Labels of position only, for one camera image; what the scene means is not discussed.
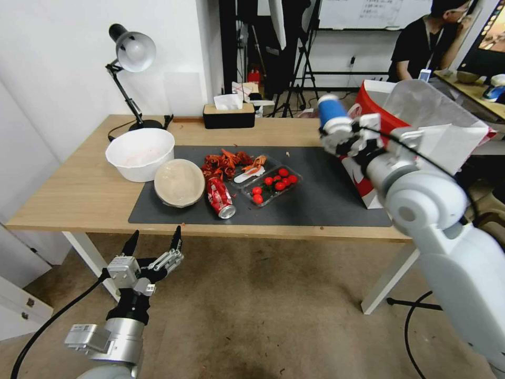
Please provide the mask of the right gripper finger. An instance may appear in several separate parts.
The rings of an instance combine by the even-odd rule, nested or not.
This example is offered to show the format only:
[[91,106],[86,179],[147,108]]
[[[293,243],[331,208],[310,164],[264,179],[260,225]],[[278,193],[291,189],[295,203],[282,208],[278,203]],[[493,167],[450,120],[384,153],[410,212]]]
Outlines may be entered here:
[[348,116],[321,119],[320,135],[324,137],[352,137],[354,134],[353,122],[353,119]]
[[347,156],[353,151],[353,145],[357,140],[357,136],[341,139],[335,135],[326,135],[321,137],[321,145],[331,155]]

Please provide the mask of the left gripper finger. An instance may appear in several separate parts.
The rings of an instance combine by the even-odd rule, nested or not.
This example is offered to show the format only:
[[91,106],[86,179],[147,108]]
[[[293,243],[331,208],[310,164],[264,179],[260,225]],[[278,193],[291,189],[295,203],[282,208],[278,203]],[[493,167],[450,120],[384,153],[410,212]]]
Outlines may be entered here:
[[181,251],[182,243],[181,226],[179,225],[173,234],[170,249],[150,263],[149,269],[155,272],[165,269],[167,273],[171,273],[175,270],[184,259],[184,255]]
[[130,238],[125,242],[121,251],[121,256],[133,256],[139,238],[139,230],[135,230]]

